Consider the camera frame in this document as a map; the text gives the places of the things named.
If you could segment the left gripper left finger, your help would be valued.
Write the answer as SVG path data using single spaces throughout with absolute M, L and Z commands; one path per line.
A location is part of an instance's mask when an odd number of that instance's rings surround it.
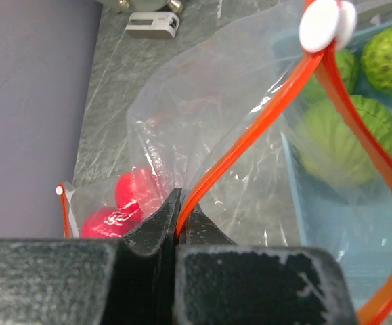
M 114 240 L 0 238 L 0 324 L 170 324 L 180 194 Z

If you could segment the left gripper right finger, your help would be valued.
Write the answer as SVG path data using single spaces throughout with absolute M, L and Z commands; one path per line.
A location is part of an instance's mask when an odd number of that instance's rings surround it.
M 195 208 L 176 248 L 175 324 L 355 324 L 339 264 L 319 248 L 239 246 Z

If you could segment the small red apple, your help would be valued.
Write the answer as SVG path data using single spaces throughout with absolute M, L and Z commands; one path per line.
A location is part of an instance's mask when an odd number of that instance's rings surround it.
M 93 212 L 83 223 L 82 238 L 118 238 L 130 232 L 144 219 L 141 210 L 103 207 Z

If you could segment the clear zip bag orange zipper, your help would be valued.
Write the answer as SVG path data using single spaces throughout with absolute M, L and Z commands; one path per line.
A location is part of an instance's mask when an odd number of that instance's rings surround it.
M 164 201 L 164 181 L 155 171 L 158 178 L 160 196 Z M 115 187 L 121 175 L 113 176 L 76 188 L 65 182 L 56 187 L 56 194 L 62 203 L 64 237 L 82 238 L 81 228 L 85 220 L 96 210 L 103 207 L 118 208 L 115 201 Z

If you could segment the green cabbage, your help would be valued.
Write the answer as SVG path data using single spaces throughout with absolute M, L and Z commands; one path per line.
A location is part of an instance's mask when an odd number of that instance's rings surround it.
M 373 136 L 392 155 L 391 112 L 377 100 L 362 95 L 352 95 L 351 101 Z M 328 98 L 305 111 L 295 135 L 303 168 L 320 181 L 345 188 L 366 185 L 377 178 L 366 151 Z

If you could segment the dark red apple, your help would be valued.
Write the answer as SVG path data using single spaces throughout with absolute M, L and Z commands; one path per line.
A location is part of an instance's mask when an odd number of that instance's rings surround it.
M 158 178 L 150 167 L 137 167 L 123 173 L 115 187 L 117 207 L 126 214 L 143 220 L 162 204 Z

